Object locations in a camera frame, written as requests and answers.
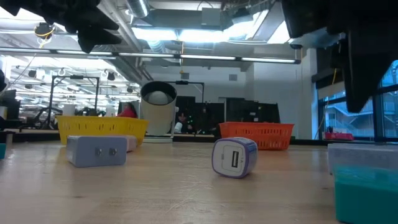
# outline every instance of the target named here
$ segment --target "orange basket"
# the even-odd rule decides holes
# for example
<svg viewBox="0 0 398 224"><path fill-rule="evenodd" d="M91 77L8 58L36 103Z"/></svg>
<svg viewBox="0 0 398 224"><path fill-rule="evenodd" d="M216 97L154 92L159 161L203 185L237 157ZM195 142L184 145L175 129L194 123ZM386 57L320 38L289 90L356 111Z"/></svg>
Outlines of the orange basket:
<svg viewBox="0 0 398 224"><path fill-rule="evenodd" d="M262 150L286 150L294 124L225 122L220 124L223 138L244 137L257 143Z"/></svg>

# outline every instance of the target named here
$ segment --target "desk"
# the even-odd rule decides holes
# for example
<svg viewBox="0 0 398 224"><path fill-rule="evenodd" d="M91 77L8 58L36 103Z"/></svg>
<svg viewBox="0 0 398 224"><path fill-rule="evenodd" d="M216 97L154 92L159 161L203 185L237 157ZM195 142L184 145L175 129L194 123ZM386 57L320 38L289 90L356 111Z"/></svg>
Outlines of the desk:
<svg viewBox="0 0 398 224"><path fill-rule="evenodd" d="M0 223L335 224L325 147L260 151L245 179L211 169L213 144L144 144L125 166L74 168L57 143L0 161Z"/></svg>

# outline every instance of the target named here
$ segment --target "plastic basket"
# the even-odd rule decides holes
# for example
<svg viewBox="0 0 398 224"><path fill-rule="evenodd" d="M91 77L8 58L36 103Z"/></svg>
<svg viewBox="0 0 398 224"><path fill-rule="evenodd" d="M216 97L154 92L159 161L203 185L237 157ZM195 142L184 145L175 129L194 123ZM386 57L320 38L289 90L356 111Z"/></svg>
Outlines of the plastic basket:
<svg viewBox="0 0 398 224"><path fill-rule="evenodd" d="M244 137L257 143L262 150L286 150L294 124L225 122L220 124L223 138Z"/></svg>
<svg viewBox="0 0 398 224"><path fill-rule="evenodd" d="M111 118L95 116L57 116L62 144L68 136L132 135L137 146L142 144L148 121L135 118Z"/></svg>

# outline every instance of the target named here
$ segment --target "purple charger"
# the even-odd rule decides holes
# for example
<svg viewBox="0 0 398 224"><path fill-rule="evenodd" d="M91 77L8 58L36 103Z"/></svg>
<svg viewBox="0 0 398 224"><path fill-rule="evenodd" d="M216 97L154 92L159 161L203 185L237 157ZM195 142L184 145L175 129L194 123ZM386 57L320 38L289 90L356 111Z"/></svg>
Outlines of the purple charger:
<svg viewBox="0 0 398 224"><path fill-rule="evenodd" d="M214 144L211 165L225 177L243 178L256 166L257 144L247 138L223 138Z"/></svg>

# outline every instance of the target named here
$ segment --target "yellow basket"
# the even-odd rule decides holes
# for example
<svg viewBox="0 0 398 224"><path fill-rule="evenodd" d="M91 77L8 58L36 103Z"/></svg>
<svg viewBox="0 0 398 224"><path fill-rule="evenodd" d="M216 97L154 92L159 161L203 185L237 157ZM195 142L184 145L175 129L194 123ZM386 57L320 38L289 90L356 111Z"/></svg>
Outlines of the yellow basket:
<svg viewBox="0 0 398 224"><path fill-rule="evenodd" d="M140 146L148 125L143 119L95 116L57 116L57 121L62 144L68 136L132 135Z"/></svg>

